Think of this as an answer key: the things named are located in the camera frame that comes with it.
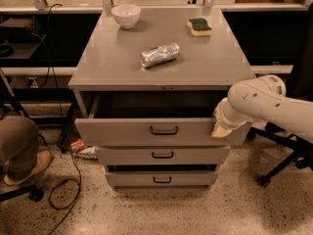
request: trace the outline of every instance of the table top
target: table top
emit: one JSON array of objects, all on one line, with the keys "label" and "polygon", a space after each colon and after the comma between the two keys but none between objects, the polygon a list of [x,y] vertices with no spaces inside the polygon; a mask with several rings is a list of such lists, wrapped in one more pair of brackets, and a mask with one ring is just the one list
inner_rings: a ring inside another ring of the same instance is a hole
[{"label": "table top", "polygon": [[[190,18],[205,18],[211,36],[195,37]],[[180,57],[144,69],[140,53],[177,43]],[[142,86],[230,86],[251,78],[246,57],[219,8],[142,8],[131,29],[121,28],[111,13],[99,18],[85,52],[69,83],[71,88],[94,90]]]}]

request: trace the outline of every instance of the gray desk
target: gray desk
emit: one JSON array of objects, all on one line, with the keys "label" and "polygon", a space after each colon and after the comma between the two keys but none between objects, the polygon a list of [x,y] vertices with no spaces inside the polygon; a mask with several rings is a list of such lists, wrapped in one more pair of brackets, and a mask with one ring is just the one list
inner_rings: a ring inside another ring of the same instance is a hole
[{"label": "gray desk", "polygon": [[[197,17],[213,28],[210,37],[188,31],[187,19]],[[140,52],[172,42],[180,58],[141,67]],[[85,117],[76,126],[97,146],[112,187],[209,187],[230,145],[242,144],[248,131],[212,139],[212,109],[248,78],[249,64],[219,9],[143,8],[132,29],[102,13],[69,87]]]}]

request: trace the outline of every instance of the person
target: person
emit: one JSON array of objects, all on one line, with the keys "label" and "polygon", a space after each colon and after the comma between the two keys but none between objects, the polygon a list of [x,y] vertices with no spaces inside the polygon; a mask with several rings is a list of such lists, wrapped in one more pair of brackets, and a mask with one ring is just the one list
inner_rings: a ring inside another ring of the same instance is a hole
[{"label": "person", "polygon": [[[38,153],[38,148],[39,132],[34,121],[27,117],[0,120],[0,171],[6,185],[19,185],[49,165],[51,153]],[[9,162],[9,167],[4,175],[6,162]]]}]

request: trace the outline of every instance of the drawer front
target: drawer front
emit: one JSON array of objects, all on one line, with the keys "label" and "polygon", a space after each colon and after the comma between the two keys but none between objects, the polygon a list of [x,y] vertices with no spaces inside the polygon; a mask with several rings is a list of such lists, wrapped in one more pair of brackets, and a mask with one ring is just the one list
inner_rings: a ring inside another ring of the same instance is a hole
[{"label": "drawer front", "polygon": [[106,172],[106,178],[111,187],[211,186],[216,181],[217,172]]},{"label": "drawer front", "polygon": [[96,154],[102,165],[220,165],[230,146],[202,148],[102,148]]},{"label": "drawer front", "polygon": [[249,125],[224,138],[212,138],[215,119],[201,118],[79,118],[76,127],[92,146],[221,146],[241,145]]}]

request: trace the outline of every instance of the gray pants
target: gray pants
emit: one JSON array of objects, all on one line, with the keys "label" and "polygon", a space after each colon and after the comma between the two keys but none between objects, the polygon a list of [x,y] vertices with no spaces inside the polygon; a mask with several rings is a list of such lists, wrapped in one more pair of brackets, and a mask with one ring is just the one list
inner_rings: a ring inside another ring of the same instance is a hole
[{"label": "gray pants", "polygon": [[37,125],[29,118],[8,117],[0,120],[0,166],[9,161],[10,179],[23,180],[36,166],[38,135]]}]

